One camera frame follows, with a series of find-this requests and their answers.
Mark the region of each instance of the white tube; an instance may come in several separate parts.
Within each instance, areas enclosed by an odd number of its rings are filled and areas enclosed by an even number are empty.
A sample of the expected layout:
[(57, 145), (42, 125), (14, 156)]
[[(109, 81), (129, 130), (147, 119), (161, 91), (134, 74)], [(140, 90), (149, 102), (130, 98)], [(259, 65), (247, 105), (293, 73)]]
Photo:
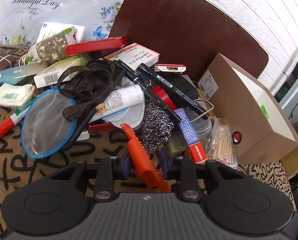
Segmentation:
[(106, 115), (112, 114), (128, 106), (137, 105), (143, 102), (143, 100), (144, 95), (139, 85), (114, 90), (104, 101), (106, 111), (104, 113), (96, 112), (89, 123), (99, 120)]

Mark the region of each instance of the black marker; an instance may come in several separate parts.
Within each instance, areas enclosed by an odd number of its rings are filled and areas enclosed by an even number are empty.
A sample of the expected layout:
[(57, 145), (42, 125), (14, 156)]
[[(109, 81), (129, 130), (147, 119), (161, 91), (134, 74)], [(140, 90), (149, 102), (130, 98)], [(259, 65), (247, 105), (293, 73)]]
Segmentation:
[(139, 85), (142, 89), (142, 91), (150, 98), (152, 99), (155, 103), (158, 103), (159, 106), (165, 110), (168, 115), (170, 116), (170, 119), (175, 122), (175, 123), (180, 123), (181, 118), (178, 116), (174, 111), (171, 110), (171, 108), (164, 102), (162, 101), (155, 93), (151, 91), (149, 87), (147, 87), (136, 75), (135, 72), (127, 65), (125, 64), (122, 60), (114, 60), (116, 64), (119, 64), (120, 67), (125, 69), (125, 75), (128, 79), (133, 81), (135, 84)]
[[(166, 92), (177, 95), (180, 100), (182, 100), (192, 111), (195, 111), (198, 115), (201, 115), (204, 112), (206, 112), (206, 110), (201, 105), (193, 101), (189, 96), (187, 96), (185, 93), (183, 93), (178, 88), (176, 88), (168, 80), (166, 80), (165, 78), (163, 78), (162, 76), (154, 72), (147, 65), (141, 63), (138, 69), (142, 74), (147, 76), (149, 79), (153, 80), (158, 85), (161, 85), (166, 90)], [(209, 115), (205, 114), (201, 118), (204, 120), (207, 120), (208, 117)]]

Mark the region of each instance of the red tape roll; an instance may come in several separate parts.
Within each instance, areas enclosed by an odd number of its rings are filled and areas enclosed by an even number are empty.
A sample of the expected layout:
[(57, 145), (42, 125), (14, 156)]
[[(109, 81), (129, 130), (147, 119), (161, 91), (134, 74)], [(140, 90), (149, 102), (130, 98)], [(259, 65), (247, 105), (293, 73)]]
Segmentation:
[(151, 88), (151, 90), (158, 97), (160, 97), (162, 101), (164, 101), (171, 108), (171, 110), (175, 111), (178, 109), (161, 86), (155, 85), (153, 88)]

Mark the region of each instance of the white wall panel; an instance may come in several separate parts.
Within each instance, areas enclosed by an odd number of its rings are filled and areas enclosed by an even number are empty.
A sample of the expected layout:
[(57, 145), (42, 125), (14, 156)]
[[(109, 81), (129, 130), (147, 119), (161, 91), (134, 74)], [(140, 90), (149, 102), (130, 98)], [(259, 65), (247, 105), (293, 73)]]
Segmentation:
[(270, 88), (298, 47), (298, 0), (207, 0), (247, 30), (267, 51), (259, 77)]

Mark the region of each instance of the dark brown wooden panel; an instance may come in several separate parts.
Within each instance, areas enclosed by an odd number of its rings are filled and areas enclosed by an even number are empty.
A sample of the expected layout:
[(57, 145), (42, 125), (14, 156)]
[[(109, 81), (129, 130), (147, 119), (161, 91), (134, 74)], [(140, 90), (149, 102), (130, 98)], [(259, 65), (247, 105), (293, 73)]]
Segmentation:
[(235, 21), (205, 0), (124, 0), (110, 37), (128, 36), (160, 53), (160, 63), (184, 64), (197, 81), (218, 52), (258, 78), (268, 55)]

